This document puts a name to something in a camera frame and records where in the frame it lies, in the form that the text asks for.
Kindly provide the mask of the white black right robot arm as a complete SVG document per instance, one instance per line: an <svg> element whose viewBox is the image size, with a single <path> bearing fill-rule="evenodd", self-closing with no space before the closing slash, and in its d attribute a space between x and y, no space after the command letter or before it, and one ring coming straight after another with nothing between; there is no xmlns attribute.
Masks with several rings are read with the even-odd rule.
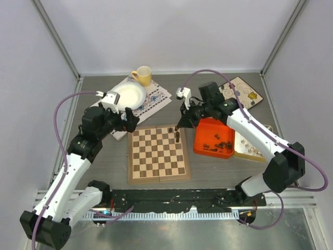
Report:
<svg viewBox="0 0 333 250"><path fill-rule="evenodd" d="M177 128L196 128L201 119L213 118L247 139L268 163L263 173L236 185L235 200L239 205L248 205L260 193L281 193L304 176L305 150L300 143L290 144L258 123L235 98L225 99L216 82L201 85L199 92L202 102L196 104L189 88L177 89L177 99L183 100Z"/></svg>

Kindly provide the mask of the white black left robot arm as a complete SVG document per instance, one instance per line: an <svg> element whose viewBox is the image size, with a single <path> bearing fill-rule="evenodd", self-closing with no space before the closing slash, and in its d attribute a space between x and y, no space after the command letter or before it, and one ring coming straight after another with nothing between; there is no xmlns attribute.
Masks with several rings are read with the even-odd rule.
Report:
<svg viewBox="0 0 333 250"><path fill-rule="evenodd" d="M139 122L130 108L126 119L111 109L89 107L85 110L78 134L65 152L64 163L40 203L24 211L20 223L32 243L62 249L72 228L94 206L107 207L111 201L110 186L93 180L74 201L70 197L83 174L103 147L102 140L113 130L133 132Z"/></svg>

